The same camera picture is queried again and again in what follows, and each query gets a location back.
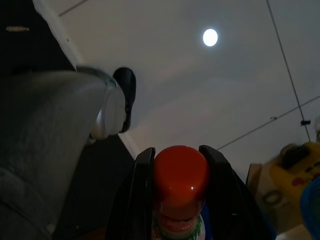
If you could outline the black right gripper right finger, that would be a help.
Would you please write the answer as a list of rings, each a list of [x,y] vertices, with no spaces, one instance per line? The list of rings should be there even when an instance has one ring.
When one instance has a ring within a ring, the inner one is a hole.
[[[199,152],[210,168],[205,198],[213,239],[270,240],[272,226],[224,155],[207,145]]]

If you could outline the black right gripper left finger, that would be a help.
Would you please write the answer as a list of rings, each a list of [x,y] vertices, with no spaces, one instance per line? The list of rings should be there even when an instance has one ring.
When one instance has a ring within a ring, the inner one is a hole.
[[[108,218],[108,240],[152,238],[155,154],[153,147],[142,151],[119,187]]]

